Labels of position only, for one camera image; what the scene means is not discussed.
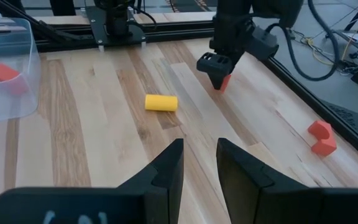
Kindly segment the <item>yellow cylinder block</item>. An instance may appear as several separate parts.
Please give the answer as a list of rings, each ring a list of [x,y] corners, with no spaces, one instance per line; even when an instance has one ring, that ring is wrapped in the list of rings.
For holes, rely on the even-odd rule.
[[[146,95],[145,109],[152,111],[169,111],[174,112],[178,108],[178,98],[167,95]]]

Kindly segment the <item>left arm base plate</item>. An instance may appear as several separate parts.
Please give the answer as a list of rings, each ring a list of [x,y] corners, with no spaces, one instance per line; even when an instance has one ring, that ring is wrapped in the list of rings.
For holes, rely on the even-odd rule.
[[[96,6],[86,6],[93,36],[98,45],[104,47],[144,44],[146,37],[132,12],[127,8],[122,17],[107,16],[106,11]]]

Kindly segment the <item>clear plastic bin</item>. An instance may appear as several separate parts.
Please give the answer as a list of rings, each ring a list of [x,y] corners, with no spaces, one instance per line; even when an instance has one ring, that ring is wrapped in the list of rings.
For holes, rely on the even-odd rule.
[[[0,87],[0,121],[21,118],[38,107],[40,57],[29,21],[0,18],[0,63],[19,71],[28,91],[12,95]]]

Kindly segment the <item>red bar block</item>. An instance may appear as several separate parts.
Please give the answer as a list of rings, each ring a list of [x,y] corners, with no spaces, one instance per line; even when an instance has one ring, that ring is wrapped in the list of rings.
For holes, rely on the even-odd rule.
[[[21,95],[28,91],[28,85],[21,73],[3,63],[0,63],[0,87],[12,95]]]

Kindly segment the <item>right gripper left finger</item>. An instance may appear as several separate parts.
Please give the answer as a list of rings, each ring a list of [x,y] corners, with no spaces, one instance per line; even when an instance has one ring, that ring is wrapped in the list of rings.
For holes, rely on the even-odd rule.
[[[0,194],[0,224],[178,224],[183,140],[116,188],[19,187]]]

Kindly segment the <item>black aluminium table frame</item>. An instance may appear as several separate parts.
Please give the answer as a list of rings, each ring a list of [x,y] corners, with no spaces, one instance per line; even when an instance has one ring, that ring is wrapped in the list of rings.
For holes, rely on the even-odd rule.
[[[7,2],[0,0],[0,12],[14,18],[29,21],[35,43],[40,52],[59,52],[67,50],[92,49],[100,46],[96,43],[91,25],[51,25],[38,21]],[[146,42],[168,42],[211,37],[214,34],[212,21],[162,22],[139,24],[145,33]],[[331,124],[332,128],[346,139],[358,151],[358,132],[351,129],[342,118],[322,103],[317,96],[306,89],[275,58],[269,57],[262,63],[289,89],[299,96],[320,117]]]

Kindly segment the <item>black perforated computer case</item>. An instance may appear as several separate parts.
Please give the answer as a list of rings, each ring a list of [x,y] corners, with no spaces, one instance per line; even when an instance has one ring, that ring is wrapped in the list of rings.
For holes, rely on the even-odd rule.
[[[358,132],[358,113],[342,106],[334,105],[327,101],[322,100],[328,108],[334,111],[339,117],[341,117],[349,126]]]

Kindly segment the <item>red cube block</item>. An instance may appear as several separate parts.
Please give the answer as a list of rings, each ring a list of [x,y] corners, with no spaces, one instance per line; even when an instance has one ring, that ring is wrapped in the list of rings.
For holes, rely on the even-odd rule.
[[[224,77],[223,82],[222,82],[222,85],[221,85],[221,88],[220,88],[220,91],[221,91],[222,93],[225,92],[225,90],[226,90],[226,88],[227,88],[227,85],[228,85],[228,83],[229,83],[229,81],[230,81],[230,78],[231,78],[231,75],[227,75],[227,76]]]

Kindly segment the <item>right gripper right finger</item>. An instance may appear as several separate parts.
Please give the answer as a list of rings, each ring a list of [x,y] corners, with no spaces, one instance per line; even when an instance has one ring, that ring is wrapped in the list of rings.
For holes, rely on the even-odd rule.
[[[226,138],[216,158],[232,224],[358,224],[358,189],[307,187]]]

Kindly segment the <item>red arch block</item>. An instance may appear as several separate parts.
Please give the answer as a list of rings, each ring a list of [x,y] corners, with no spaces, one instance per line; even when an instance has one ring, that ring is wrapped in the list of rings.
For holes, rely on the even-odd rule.
[[[308,132],[316,138],[316,143],[311,147],[315,154],[328,156],[337,149],[334,132],[329,123],[317,120],[309,126]]]

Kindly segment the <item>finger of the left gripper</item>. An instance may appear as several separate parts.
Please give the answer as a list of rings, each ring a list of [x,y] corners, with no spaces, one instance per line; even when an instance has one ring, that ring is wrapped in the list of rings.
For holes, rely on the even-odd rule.
[[[231,75],[232,62],[227,56],[206,52],[197,61],[196,68],[208,75],[215,90],[220,90],[224,77]]]

